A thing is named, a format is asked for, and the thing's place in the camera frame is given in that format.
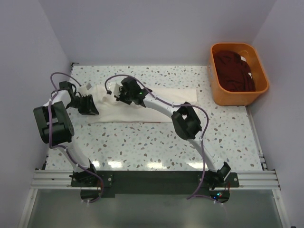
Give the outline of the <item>white t shirt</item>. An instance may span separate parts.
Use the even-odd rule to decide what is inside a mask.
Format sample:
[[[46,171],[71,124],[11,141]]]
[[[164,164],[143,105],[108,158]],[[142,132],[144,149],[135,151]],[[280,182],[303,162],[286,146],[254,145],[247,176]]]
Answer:
[[[188,102],[192,105],[198,104],[197,90],[175,89],[175,88],[153,88],[152,93],[166,105],[148,94],[144,98],[144,105],[135,103],[126,104],[117,101],[113,95],[108,95],[103,85],[98,84],[88,90],[93,96],[93,102],[97,108],[98,115],[89,115],[86,121],[93,123],[111,122],[143,122],[143,123],[171,123],[173,112],[172,105],[179,105]]]

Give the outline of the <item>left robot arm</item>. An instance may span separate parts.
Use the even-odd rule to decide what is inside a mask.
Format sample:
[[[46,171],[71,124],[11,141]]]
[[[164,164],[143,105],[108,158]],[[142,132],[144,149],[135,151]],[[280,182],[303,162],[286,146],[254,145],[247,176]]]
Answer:
[[[59,83],[59,89],[43,106],[33,110],[42,141],[51,149],[59,149],[73,167],[70,175],[81,187],[102,186],[96,169],[90,159],[73,143],[74,127],[67,113],[68,108],[76,109],[82,115],[98,115],[92,95],[82,95],[76,86],[68,81]]]

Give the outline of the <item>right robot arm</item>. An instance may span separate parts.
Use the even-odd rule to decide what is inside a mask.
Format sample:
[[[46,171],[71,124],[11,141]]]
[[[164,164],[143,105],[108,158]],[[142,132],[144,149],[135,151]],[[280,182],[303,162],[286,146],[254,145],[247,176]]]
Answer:
[[[114,86],[114,97],[125,104],[136,104],[144,108],[153,109],[171,118],[176,134],[188,141],[202,156],[207,165],[207,177],[210,184],[215,187],[223,184],[231,172],[226,161],[204,140],[209,124],[207,113],[197,105],[184,102],[175,104],[162,99],[152,90],[146,88],[139,80],[130,76]],[[203,127],[195,110],[206,115],[206,125]]]

